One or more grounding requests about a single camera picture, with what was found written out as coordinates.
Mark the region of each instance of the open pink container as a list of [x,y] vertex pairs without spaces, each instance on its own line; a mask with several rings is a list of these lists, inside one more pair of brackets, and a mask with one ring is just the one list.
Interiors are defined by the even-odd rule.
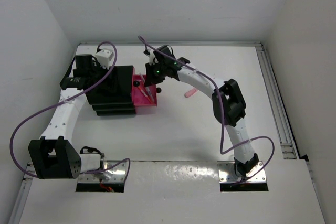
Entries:
[[[147,93],[145,87],[144,87],[144,83],[141,80],[140,75],[138,74],[134,74],[133,75],[133,81],[138,81],[140,82],[140,88]],[[148,107],[148,106],[157,106],[158,105],[158,100],[157,100],[157,96],[156,96],[156,85],[151,85],[149,86],[150,91],[152,92],[153,98],[154,98],[154,102],[150,102],[144,95],[143,93],[139,90],[138,87],[132,86],[132,100],[134,103],[135,107]]]

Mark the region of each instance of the white wall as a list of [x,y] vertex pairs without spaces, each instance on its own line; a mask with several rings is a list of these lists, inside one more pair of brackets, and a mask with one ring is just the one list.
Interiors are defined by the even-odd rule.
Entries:
[[72,41],[262,40],[285,0],[46,0]]
[[[7,223],[23,174],[9,154],[9,138],[24,118],[58,101],[60,78],[73,48],[44,0],[0,0],[0,223]],[[28,144],[51,118],[27,123],[15,138],[21,164]]]
[[327,223],[336,219],[336,0],[287,0],[267,48]]

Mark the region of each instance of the pink object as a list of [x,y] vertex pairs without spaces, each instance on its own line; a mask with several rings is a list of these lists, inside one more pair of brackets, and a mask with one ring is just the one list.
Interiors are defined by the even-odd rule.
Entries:
[[194,93],[196,93],[197,91],[198,91],[198,89],[193,88],[192,90],[189,90],[188,92],[186,92],[186,93],[184,94],[184,96],[185,96],[186,98],[189,98],[189,97],[191,97]]
[[134,81],[140,82],[140,86],[138,88],[135,86],[132,86],[132,100],[133,100],[134,106],[135,107],[157,106],[158,100],[156,96],[156,85],[149,86],[149,89],[152,92],[152,95],[154,98],[154,102],[152,102],[149,97],[145,97],[144,94],[140,91],[141,89],[143,92],[146,92],[144,89],[144,83],[142,82],[140,75],[134,74],[132,83]]

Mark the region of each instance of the pink eraser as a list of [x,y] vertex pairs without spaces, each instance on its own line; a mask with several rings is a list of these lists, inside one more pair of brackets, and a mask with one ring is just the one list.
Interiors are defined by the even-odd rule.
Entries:
[[186,98],[189,98],[189,97],[191,97],[194,93],[196,93],[197,91],[198,91],[198,89],[193,88],[192,90],[189,90],[188,92],[186,92],[186,93],[184,94],[184,96],[185,96]]

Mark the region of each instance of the gray wall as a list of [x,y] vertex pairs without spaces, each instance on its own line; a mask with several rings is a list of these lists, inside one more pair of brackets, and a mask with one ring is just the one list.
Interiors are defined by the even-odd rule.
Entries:
[[327,223],[336,219],[336,0],[287,0],[267,48]]
[[71,41],[263,40],[285,0],[46,0]]
[[[59,99],[59,80],[73,48],[44,0],[0,0],[0,223],[7,223],[23,174],[9,155],[9,138],[24,118]],[[15,154],[28,161],[52,112],[28,122],[15,138]]]

